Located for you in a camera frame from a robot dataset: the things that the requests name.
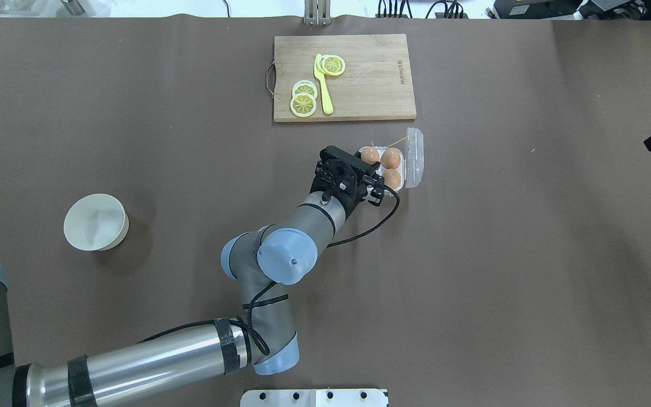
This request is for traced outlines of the brown egg from bowl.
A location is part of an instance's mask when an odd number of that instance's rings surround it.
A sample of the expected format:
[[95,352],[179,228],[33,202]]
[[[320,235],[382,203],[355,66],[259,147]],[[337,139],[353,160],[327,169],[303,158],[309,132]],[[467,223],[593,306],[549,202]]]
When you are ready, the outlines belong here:
[[360,158],[369,165],[380,162],[379,150],[373,146],[364,147],[360,150]]

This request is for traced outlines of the brown egg in box front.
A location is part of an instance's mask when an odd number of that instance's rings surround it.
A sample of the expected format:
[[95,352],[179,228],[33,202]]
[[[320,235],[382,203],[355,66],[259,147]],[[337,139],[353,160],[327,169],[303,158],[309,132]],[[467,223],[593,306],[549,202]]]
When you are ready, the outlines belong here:
[[397,169],[387,169],[382,173],[382,177],[385,185],[394,190],[398,191],[401,187],[401,173]]

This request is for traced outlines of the brown egg in box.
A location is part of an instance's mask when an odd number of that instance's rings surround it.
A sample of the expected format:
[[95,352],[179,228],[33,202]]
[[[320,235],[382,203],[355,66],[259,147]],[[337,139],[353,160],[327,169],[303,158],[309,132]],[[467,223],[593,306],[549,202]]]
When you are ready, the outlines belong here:
[[398,149],[388,148],[383,150],[380,163],[385,169],[398,169],[402,162],[401,152]]
[[401,187],[401,173],[397,169],[387,169],[382,173],[382,177],[385,185],[394,190],[398,191]]

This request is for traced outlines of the brown egg in box rear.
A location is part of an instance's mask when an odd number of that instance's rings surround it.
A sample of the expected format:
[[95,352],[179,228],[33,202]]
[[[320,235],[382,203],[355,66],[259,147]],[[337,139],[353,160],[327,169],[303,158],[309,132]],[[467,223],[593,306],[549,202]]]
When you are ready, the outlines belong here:
[[398,149],[388,148],[383,150],[380,163],[385,169],[398,169],[402,162],[401,152]]

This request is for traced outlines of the clear plastic egg box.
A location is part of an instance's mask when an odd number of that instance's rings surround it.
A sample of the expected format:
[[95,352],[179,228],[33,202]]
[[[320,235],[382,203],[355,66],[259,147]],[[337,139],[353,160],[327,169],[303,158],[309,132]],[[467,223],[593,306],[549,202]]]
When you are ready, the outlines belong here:
[[[398,189],[400,192],[404,188],[416,188],[421,179],[423,178],[424,172],[424,134],[420,129],[416,127],[408,127],[406,129],[406,135],[398,139],[398,141],[391,142],[385,146],[378,145],[369,145],[377,148],[379,150],[380,156],[382,155],[383,150],[388,148],[398,149],[401,152],[402,162],[398,168],[398,172],[401,173],[401,187]],[[380,162],[373,164],[373,167],[376,168],[377,173],[382,175],[386,170]]]

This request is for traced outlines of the yellow plastic knife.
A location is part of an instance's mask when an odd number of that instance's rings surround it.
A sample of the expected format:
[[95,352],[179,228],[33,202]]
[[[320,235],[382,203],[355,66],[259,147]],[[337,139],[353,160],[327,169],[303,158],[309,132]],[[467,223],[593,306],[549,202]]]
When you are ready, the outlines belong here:
[[323,113],[331,115],[333,113],[333,104],[328,92],[325,74],[320,69],[319,63],[321,58],[322,58],[322,54],[319,53],[315,55],[314,64],[313,64],[313,75],[319,82],[319,87],[320,87],[319,94],[320,94]]

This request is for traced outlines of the wooden cutting board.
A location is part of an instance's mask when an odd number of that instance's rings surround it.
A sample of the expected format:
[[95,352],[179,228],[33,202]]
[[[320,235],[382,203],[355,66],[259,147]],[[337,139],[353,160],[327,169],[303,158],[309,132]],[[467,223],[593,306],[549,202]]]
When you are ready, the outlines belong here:
[[[292,113],[292,88],[297,81],[319,85],[314,74],[318,55],[336,55],[345,62],[338,76],[325,75],[333,113],[317,102],[313,115]],[[405,34],[336,34],[277,36],[274,41],[274,115],[276,123],[318,123],[416,118],[413,76]]]

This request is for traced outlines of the lemon slice top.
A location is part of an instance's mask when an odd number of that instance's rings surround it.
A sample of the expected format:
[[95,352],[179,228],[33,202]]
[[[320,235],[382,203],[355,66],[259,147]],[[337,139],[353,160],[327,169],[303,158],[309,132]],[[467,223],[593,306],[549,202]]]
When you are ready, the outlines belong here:
[[317,110],[317,98],[309,93],[297,93],[292,96],[289,106],[298,118],[309,118]]

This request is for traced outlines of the lemon slice middle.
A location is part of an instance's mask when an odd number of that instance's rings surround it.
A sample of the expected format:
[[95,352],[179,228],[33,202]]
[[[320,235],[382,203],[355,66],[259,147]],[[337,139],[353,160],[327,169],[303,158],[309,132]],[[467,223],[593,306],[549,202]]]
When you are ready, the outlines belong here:
[[318,86],[315,85],[313,81],[310,80],[300,80],[292,86],[292,96],[296,96],[298,94],[309,94],[313,98],[318,97]]

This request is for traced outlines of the lemon slice by knife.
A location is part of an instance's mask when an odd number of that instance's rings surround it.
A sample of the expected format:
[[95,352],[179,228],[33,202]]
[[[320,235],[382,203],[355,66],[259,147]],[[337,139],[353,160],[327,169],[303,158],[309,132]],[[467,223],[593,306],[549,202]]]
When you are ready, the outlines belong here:
[[321,55],[316,62],[316,67],[327,76],[343,75],[346,68],[345,60],[339,55]]

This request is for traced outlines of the white bowl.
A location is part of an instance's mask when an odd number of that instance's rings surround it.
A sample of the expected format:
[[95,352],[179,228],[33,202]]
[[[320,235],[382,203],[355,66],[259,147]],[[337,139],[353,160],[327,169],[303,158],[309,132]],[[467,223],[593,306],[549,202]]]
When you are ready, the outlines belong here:
[[96,193],[72,204],[63,221],[65,240],[83,252],[103,252],[119,245],[129,230],[129,217],[114,196]]

